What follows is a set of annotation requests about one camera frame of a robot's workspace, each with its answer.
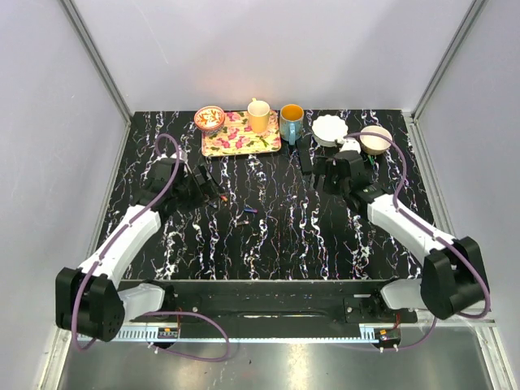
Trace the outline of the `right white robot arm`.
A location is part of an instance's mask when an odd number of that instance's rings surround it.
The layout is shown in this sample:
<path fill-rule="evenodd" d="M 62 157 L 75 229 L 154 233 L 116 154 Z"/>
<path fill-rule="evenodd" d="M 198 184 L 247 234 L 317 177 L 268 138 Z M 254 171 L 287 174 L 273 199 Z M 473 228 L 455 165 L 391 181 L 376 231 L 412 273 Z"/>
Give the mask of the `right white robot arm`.
<path fill-rule="evenodd" d="M 387 282 L 369 303 L 370 314 L 387 322 L 401 309 L 428 310 L 438 319 L 466 315 L 483 302 L 491 309 L 488 280 L 479 244 L 442 232 L 405 207 L 395 195 L 367 176 L 361 155 L 352 150 L 319 156 L 313 167 L 325 193 L 402 244 L 422 266 L 419 279 Z"/>

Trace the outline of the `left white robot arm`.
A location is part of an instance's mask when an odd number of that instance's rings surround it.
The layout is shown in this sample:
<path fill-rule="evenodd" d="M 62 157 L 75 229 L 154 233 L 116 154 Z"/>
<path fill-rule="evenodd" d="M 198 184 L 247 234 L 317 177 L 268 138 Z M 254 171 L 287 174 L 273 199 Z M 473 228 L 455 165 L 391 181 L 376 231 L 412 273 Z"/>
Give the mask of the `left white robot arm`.
<path fill-rule="evenodd" d="M 119 290 L 119 284 L 142 247 L 174 213 L 196 210 L 219 195 L 219 186 L 205 166 L 190 168 L 175 155 L 154 162 L 119 226 L 78 267 L 64 267 L 57 274 L 57 326 L 108 342 L 124 323 L 146 313 L 158 321 L 171 319 L 176 312 L 172 287 L 146 280 Z"/>

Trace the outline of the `cream bowl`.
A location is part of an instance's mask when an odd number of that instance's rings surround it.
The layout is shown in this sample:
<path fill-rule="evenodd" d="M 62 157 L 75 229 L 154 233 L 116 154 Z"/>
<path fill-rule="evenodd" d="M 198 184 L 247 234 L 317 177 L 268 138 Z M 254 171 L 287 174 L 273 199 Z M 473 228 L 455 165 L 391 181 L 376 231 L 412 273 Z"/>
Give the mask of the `cream bowl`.
<path fill-rule="evenodd" d="M 377 125 L 366 126 L 361 130 L 359 137 L 362 150 L 370 155 L 380 155 L 388 150 L 391 144 L 388 140 L 393 140 L 392 134 L 383 127 Z"/>

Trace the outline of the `white scalloped plate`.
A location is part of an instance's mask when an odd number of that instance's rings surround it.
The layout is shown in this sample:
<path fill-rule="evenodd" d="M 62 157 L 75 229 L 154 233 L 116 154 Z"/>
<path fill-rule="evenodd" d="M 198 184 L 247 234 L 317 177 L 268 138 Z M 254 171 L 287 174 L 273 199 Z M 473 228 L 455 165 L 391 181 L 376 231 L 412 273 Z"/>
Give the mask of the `white scalloped plate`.
<path fill-rule="evenodd" d="M 311 126 L 313 138 L 322 147 L 336 147 L 345 142 L 347 123 L 336 115 L 321 115 Z"/>

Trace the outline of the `floral rectangular tray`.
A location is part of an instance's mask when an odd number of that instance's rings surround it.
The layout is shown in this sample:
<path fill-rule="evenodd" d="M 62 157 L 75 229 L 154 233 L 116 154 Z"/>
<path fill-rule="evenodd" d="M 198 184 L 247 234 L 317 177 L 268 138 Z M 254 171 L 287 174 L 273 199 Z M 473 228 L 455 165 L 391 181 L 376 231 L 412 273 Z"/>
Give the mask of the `floral rectangular tray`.
<path fill-rule="evenodd" d="M 246 111 L 230 111 L 218 133 L 201 137 L 201 153 L 207 158 L 274 153 L 280 148 L 279 118 L 275 110 L 270 111 L 268 128 L 262 134 L 249 126 Z"/>

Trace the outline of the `small red patterned bowl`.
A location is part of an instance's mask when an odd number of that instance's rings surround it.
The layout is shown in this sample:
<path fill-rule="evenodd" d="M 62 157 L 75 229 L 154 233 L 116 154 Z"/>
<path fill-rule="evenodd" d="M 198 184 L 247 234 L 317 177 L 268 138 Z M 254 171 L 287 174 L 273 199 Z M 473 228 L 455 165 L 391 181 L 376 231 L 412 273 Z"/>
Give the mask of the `small red patterned bowl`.
<path fill-rule="evenodd" d="M 225 112 L 218 106 L 205 106 L 194 115 L 194 123 L 202 131 L 213 131 L 225 121 Z"/>

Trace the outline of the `blue mug orange inside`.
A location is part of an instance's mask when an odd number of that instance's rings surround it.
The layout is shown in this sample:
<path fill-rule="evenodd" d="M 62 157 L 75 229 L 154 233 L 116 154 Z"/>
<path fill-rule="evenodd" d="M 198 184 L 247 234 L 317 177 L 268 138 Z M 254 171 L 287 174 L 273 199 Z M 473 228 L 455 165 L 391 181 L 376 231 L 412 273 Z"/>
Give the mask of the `blue mug orange inside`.
<path fill-rule="evenodd" d="M 296 104 L 284 106 L 279 113 L 279 132 L 283 140 L 295 145 L 303 133 L 304 110 Z"/>

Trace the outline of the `yellow mug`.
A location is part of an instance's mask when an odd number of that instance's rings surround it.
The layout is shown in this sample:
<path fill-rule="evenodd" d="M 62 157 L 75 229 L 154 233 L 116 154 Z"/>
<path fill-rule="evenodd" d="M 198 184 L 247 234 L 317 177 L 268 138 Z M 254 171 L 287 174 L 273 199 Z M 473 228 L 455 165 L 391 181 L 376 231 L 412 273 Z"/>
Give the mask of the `yellow mug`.
<path fill-rule="evenodd" d="M 256 98 L 252 98 L 252 101 L 247 107 L 248 122 L 252 131 L 261 134 L 267 130 L 269 117 L 271 112 L 270 105 Z"/>

